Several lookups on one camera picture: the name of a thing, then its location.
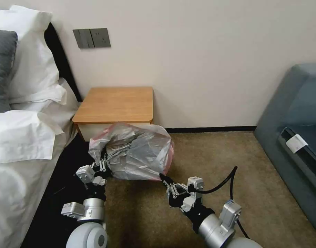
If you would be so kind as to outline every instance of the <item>white pillow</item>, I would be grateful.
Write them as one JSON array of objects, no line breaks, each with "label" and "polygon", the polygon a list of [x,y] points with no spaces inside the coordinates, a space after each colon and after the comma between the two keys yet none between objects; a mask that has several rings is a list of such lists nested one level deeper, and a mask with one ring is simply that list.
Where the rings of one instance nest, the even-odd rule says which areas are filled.
[{"label": "white pillow", "polygon": [[0,113],[0,163],[52,159],[55,136],[60,134],[65,136],[44,113],[25,110]]},{"label": "white pillow", "polygon": [[0,30],[15,31],[18,45],[9,85],[10,103],[61,102],[66,91],[58,84],[59,71],[44,40],[52,14],[25,7],[0,10]]}]

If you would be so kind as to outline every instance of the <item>carpet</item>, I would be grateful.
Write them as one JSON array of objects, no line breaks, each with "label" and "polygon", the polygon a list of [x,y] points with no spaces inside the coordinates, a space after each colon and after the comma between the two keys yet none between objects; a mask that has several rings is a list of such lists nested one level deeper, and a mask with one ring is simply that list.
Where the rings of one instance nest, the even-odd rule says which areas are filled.
[{"label": "carpet", "polygon": [[[264,248],[316,247],[316,231],[262,150],[252,132],[172,134],[175,155],[170,176],[185,183],[204,179],[204,189],[221,182],[238,166],[234,200],[249,237]],[[161,182],[109,179],[106,186],[109,248],[206,247],[179,209],[169,208]],[[219,215],[229,200],[229,183],[203,198]],[[236,226],[236,237],[242,233]]]}]

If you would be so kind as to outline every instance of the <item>power socket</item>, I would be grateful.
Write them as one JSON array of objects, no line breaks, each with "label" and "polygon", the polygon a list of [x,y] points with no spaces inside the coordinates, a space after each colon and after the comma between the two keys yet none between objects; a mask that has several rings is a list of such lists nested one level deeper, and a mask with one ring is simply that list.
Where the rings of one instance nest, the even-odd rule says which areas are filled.
[{"label": "power socket", "polygon": [[111,47],[109,33],[107,28],[90,29],[93,44],[96,48]]}]

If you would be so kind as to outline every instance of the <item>white label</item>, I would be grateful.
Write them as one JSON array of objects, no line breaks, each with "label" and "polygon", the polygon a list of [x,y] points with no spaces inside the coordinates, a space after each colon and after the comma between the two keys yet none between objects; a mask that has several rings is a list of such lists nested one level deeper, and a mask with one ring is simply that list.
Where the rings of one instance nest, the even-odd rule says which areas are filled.
[{"label": "white label", "polygon": [[288,148],[292,151],[292,153],[296,153],[304,146],[307,146],[307,142],[299,135],[296,134],[291,139],[286,142]]}]

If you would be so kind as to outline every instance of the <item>light switch panel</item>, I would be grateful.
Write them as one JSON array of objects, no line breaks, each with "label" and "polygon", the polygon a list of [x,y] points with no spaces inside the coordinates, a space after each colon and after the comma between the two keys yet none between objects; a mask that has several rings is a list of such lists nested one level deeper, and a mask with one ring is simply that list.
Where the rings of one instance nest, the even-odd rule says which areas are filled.
[{"label": "light switch panel", "polygon": [[107,28],[90,29],[93,44],[96,48],[111,47],[109,33]]},{"label": "light switch panel", "polygon": [[94,48],[89,29],[74,29],[73,33],[79,48]]},{"label": "light switch panel", "polygon": [[107,28],[74,29],[73,33],[80,49],[111,47]]}]

